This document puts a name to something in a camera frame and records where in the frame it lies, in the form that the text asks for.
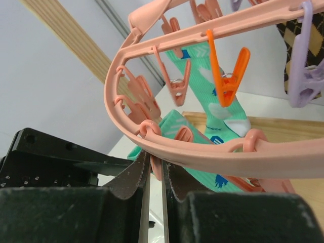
pink plastic frame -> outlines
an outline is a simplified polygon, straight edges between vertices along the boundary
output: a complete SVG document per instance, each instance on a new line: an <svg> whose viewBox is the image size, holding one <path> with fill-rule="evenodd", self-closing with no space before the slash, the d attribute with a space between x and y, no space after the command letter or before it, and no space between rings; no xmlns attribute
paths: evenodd
<svg viewBox="0 0 324 243"><path fill-rule="evenodd" d="M245 138L233 139L224 144L192 144L164 138L160 135L158 125L152 120L142 116L136 118L134 122L134 117L131 119L124 113L122 99L131 101L117 95L117 86L122 73L117 69L125 65L127 60L153 54L154 46L159 52L163 52L205 42L207 29L213 31L214 38L222 38L303 16L303 10L298 10L302 0L270 0L139 43L165 11L185 2L187 1L154 0L130 14L131 34L115 56L104 88L105 106L115 125L130 140L156 158L180 166L242 178L322 178L324 139L270 143L264 140L262 133L252 129ZM312 0L312 4L314 13L324 11L323 0ZM254 152L232 153L240 147L243 147L244 151Z"/></svg>

wooden board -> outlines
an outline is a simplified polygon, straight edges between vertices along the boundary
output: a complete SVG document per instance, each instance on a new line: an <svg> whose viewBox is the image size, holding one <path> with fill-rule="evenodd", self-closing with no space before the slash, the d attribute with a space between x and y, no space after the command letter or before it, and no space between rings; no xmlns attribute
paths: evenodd
<svg viewBox="0 0 324 243"><path fill-rule="evenodd" d="M200 132L204 133L206 115L199 112L183 112ZM262 129L270 142L289 142L324 137L324 123L320 121L288 120L249 117L252 128ZM324 230L324 179L291 180L296 193L312 207Z"/></svg>

sock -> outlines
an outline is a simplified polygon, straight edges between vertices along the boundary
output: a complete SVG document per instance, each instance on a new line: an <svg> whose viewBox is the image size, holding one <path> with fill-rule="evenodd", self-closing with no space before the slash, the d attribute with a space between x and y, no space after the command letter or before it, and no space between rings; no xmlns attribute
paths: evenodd
<svg viewBox="0 0 324 243"><path fill-rule="evenodd" d="M191 59L189 85L207 116L205 135L212 139L217 133L221 137L219 142L244 137L251 129L251 124L238 100L235 98L233 103L226 108L219 104L211 71L208 43L188 46L182 51L184 52L183 58L178 58L173 51L166 51L166 54L182 74L184 74L186 58Z"/></svg>
<svg viewBox="0 0 324 243"><path fill-rule="evenodd" d="M193 143L209 144L208 139L202 135L185 117L183 117L176 110L172 110L169 114L163 118L159 123L161 128L161 134L163 137L174 139L181 126L189 127L194 135ZM133 151L127 157L128 159L135 160L141 151L140 147L135 147ZM197 171L190 168L184 168L190 175L192 175L197 181L208 189L215 192L237 192L242 191L232 183L228 182L220 175Z"/></svg>
<svg viewBox="0 0 324 243"><path fill-rule="evenodd" d="M288 93L289 72L290 72L290 59L295 37L301 32L302 23L297 20L288 21L285 23L277 24L277 29L283 37L287 47L287 60L285 65L284 74L284 88L286 94ZM307 66L318 66L324 58L324 13L313 15L313 24L310 32L310 42L308 46L308 54L306 60Z"/></svg>

diamond pattern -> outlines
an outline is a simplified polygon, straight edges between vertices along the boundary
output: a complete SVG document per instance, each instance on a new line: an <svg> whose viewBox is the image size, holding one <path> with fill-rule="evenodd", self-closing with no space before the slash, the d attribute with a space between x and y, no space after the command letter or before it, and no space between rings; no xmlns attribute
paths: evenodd
<svg viewBox="0 0 324 243"><path fill-rule="evenodd" d="M279 33L283 37L287 46L287 61L285 66L285 92L288 91L289 85L289 71L290 71L290 59L292 54L292 48L295 37L301 32L301 23L297 20L288 21L285 23L277 24ZM311 27L311 36L308 47L306 66L319 65L324 59L324 13L313 15L313 24Z"/></svg>

teal patterned sock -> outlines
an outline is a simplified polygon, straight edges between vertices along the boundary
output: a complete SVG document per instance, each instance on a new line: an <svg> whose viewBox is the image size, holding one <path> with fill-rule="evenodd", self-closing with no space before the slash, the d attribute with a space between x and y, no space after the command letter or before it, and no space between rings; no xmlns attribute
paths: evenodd
<svg viewBox="0 0 324 243"><path fill-rule="evenodd" d="M183 58L178 58L172 50L166 51L166 54L182 74L184 74L186 59L191 60L189 85L207 116L205 135L217 143L244 137L251 128L251 124L238 100L235 98L233 103L226 108L219 104L211 72L208 43L188 46L182 51Z"/></svg>
<svg viewBox="0 0 324 243"><path fill-rule="evenodd" d="M159 123L159 127L161 128L161 134L163 137L174 139L176 134L178 133L181 126L189 127L194 135L193 142L194 143L202 143L209 144L204 135L202 135L185 117L183 117L176 110L172 110L169 114L164 117L164 119ZM140 147L135 147L133 151L127 157L128 159L135 160L141 151ZM207 187L208 189L215 192L237 192L241 191L232 183L228 182L220 175L207 173L203 171L197 171L189 168L185 168L185 170L191 174L197 181L199 181L202 185Z"/></svg>

